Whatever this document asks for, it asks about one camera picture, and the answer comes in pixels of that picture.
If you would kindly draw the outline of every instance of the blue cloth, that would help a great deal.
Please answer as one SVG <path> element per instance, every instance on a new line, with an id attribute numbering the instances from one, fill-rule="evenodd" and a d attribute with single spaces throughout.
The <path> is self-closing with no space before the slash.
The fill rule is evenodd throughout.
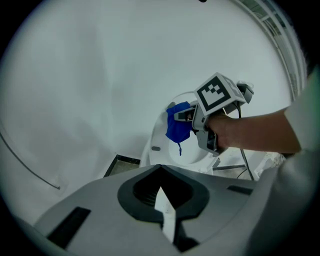
<path id="1" fill-rule="evenodd" d="M 166 112 L 168 113 L 166 136 L 175 143 L 178 143 L 180 156 L 182 153 L 180 143 L 185 141 L 190 137 L 190 132 L 192 130 L 192 122 L 181 122 L 176 121 L 174 114 L 182 110 L 190 108 L 190 104 L 186 102 L 179 103 L 171 108 L 168 108 Z"/>

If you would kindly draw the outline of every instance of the hand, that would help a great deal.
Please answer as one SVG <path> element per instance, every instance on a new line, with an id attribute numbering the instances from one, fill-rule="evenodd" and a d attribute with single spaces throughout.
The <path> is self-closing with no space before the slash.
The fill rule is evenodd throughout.
<path id="1" fill-rule="evenodd" d="M 217 143 L 220 148 L 228 148 L 227 138 L 228 126 L 233 122 L 233 118 L 224 113 L 215 114 L 209 117 L 207 126 L 217 135 Z"/>

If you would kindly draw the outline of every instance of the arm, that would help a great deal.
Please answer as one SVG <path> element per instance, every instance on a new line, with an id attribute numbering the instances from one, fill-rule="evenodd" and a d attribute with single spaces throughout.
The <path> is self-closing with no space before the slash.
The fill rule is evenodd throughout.
<path id="1" fill-rule="evenodd" d="M 301 147 L 284 112 L 282 109 L 240 119 L 216 115 L 210 117 L 207 125 L 217 134 L 218 146 L 222 148 L 296 153 Z"/>

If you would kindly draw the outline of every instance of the white toilet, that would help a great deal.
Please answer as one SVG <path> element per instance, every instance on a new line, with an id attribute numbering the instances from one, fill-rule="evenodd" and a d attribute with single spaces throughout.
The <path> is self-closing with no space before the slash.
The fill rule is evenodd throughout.
<path id="1" fill-rule="evenodd" d="M 196 100 L 193 92 L 185 92 L 172 99 L 171 102 L 179 104 L 182 102 L 191 103 Z M 152 135 L 143 149 L 140 167 L 156 164 L 172 165 L 212 175 L 212 167 L 218 158 L 199 148 L 197 137 L 192 131 L 190 137 L 180 143 L 181 155 L 178 144 L 167 138 L 168 114 L 166 109 L 171 102 L 164 106 L 155 122 Z"/>

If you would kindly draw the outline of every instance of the white sleeve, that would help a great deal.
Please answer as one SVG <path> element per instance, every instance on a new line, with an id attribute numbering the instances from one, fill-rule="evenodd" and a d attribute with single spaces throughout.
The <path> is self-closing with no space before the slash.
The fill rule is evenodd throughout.
<path id="1" fill-rule="evenodd" d="M 317 66 L 299 98 L 286 109 L 289 121 L 302 150 L 320 149 L 320 68 Z"/>

